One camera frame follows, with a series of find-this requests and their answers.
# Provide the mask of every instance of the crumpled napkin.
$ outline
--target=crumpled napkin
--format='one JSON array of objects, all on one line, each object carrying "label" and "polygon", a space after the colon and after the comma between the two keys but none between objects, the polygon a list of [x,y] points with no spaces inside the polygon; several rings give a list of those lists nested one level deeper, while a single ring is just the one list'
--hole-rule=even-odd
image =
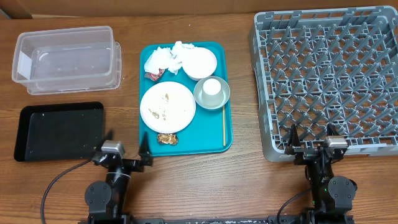
[{"label": "crumpled napkin", "polygon": [[195,46],[193,44],[183,44],[181,41],[177,41],[172,49],[169,47],[158,47],[154,50],[152,55],[150,55],[144,65],[144,70],[147,72],[146,77],[155,77],[156,81],[162,76],[162,71],[165,69],[168,69],[176,75],[178,70],[182,67],[184,55],[194,48]]}]

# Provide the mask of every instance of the plastic crate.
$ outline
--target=plastic crate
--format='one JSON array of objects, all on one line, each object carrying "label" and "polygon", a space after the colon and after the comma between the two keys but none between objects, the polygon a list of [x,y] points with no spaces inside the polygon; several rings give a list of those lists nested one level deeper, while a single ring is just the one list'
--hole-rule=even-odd
[{"label": "plastic crate", "polygon": [[265,158],[294,158],[291,124],[302,147],[332,123],[346,154],[398,154],[397,39],[390,6],[257,13],[249,44]]}]

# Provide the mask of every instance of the chopstick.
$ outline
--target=chopstick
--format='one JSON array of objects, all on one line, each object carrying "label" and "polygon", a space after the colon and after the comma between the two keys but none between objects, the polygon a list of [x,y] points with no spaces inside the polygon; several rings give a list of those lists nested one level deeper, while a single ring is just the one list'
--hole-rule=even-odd
[{"label": "chopstick", "polygon": [[223,146],[225,145],[225,107],[223,106]]}]

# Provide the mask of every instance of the teal tray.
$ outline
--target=teal tray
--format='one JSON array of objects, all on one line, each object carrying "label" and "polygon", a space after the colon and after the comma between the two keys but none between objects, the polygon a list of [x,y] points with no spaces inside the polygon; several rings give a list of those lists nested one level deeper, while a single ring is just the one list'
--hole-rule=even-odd
[{"label": "teal tray", "polygon": [[[211,50],[217,58],[217,68],[214,76],[221,77],[228,82],[228,75],[226,71],[224,48],[216,42],[196,42],[193,43],[196,47],[204,47]],[[158,47],[170,47],[174,44],[157,44],[150,45],[144,48],[141,52],[140,58],[140,76],[139,76],[139,102],[144,96],[144,93],[157,82],[153,82],[148,78],[144,78],[144,64]],[[192,93],[196,81],[190,79],[188,75],[181,68],[177,75],[166,70],[160,79],[160,82],[173,81],[185,85]],[[201,154],[212,152],[225,152],[232,145],[232,119],[231,119],[231,105],[229,101],[225,104],[225,137],[226,145],[223,146],[223,110],[218,109],[209,111],[197,104],[197,110],[192,122],[183,130],[177,133],[178,144],[176,146],[159,144],[157,142],[157,133],[148,128],[141,116],[139,117],[139,140],[140,143],[144,136],[144,132],[148,133],[149,148],[153,156],[179,156],[187,154]]]}]

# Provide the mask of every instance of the transparent plastic bin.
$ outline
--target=transparent plastic bin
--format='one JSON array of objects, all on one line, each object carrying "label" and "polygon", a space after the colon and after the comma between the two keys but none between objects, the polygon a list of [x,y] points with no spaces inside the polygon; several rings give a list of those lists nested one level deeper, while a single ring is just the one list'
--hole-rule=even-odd
[{"label": "transparent plastic bin", "polygon": [[121,69],[112,28],[45,30],[18,37],[12,80],[31,95],[112,90],[120,85]]}]

